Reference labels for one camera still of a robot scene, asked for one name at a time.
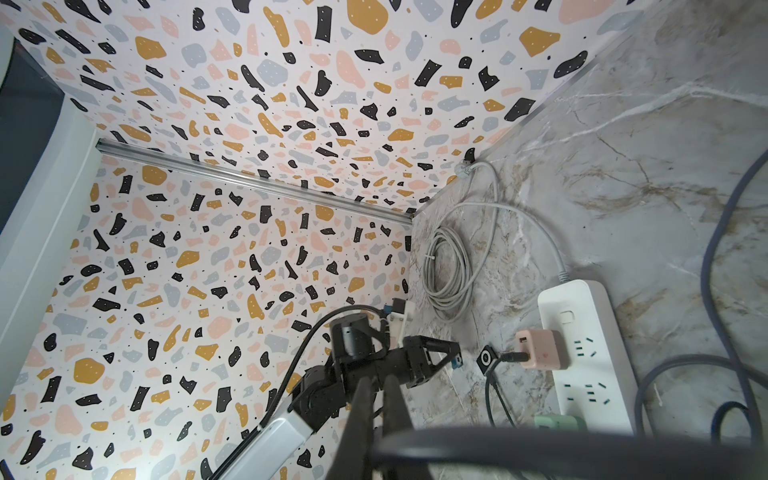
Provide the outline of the white power strip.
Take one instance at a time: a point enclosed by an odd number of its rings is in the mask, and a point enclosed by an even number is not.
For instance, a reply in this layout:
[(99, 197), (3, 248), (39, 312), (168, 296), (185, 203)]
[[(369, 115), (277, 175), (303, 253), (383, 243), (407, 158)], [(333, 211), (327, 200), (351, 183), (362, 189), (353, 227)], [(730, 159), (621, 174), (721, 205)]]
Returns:
[(541, 292), (537, 303), (558, 341), (562, 368), (552, 377), (560, 413), (589, 431), (635, 434), (637, 380), (605, 287), (572, 280)]

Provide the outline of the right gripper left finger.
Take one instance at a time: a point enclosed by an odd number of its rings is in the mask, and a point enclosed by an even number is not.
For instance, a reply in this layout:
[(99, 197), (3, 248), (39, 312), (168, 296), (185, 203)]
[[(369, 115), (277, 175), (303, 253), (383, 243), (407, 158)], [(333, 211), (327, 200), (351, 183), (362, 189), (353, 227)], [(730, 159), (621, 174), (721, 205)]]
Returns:
[(371, 480), (369, 451), (374, 434), (374, 392), (371, 380), (362, 379), (355, 390), (351, 409), (326, 480)]

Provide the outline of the green USB charger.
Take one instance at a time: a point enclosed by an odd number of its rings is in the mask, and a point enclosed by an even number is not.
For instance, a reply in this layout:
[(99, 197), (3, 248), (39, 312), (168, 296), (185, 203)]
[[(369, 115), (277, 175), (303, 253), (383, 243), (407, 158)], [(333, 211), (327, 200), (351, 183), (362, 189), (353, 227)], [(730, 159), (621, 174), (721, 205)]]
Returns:
[(534, 425), (539, 429), (562, 431), (586, 431), (585, 421), (577, 416), (562, 414), (537, 415), (533, 418)]

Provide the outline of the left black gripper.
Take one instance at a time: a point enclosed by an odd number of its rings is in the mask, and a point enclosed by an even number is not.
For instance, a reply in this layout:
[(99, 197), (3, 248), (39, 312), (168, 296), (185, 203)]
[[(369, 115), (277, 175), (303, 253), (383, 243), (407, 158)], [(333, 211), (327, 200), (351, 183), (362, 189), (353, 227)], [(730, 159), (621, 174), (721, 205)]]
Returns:
[[(444, 354), (450, 360), (436, 370), (436, 364), (431, 359), (431, 353)], [(398, 380), (401, 385), (415, 387), (433, 380), (446, 384), (453, 383), (456, 373), (461, 373), (463, 366), (452, 368), (452, 360), (461, 356), (460, 345), (455, 341), (442, 340), (433, 337), (422, 336), (421, 341), (405, 341), (400, 348), (398, 360)]]

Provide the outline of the pink USB charger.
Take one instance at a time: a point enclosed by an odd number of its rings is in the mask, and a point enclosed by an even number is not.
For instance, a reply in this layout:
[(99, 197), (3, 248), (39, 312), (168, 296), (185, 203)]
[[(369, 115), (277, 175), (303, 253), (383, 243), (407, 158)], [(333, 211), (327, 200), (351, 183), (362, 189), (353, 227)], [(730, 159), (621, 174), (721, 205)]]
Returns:
[(528, 329), (515, 335), (517, 349), (528, 359), (521, 363), (527, 370), (555, 371), (569, 366), (567, 350), (562, 334), (551, 329)]

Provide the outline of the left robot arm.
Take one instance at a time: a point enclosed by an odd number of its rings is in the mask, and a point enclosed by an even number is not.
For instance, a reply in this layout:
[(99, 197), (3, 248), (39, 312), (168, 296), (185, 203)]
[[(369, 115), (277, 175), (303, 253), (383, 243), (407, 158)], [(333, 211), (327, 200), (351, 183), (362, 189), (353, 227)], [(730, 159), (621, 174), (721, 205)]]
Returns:
[[(359, 384), (376, 394), (393, 378), (408, 388), (427, 383), (447, 365), (462, 362), (457, 342), (423, 335), (407, 336), (390, 345), (389, 317), (405, 320), (407, 302), (392, 305), (347, 305), (321, 317), (308, 331), (258, 427), (210, 475), (234, 479), (253, 473), (269, 479), (285, 461), (317, 433), (342, 407), (353, 401)], [(311, 367), (293, 389), (289, 381), (313, 336), (330, 328), (331, 353)]]

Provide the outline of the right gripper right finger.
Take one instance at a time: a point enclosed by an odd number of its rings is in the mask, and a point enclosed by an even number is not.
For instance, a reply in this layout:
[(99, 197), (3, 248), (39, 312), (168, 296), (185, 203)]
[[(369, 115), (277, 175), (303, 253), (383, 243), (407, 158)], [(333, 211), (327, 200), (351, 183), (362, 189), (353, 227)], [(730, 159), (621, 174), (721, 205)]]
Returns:
[[(396, 376), (390, 375), (386, 378), (383, 392), (382, 439), (393, 440), (396, 433), (412, 431), (413, 424)], [(382, 469), (382, 478), (402, 480), (433, 479), (429, 468), (425, 464), (385, 466)]]

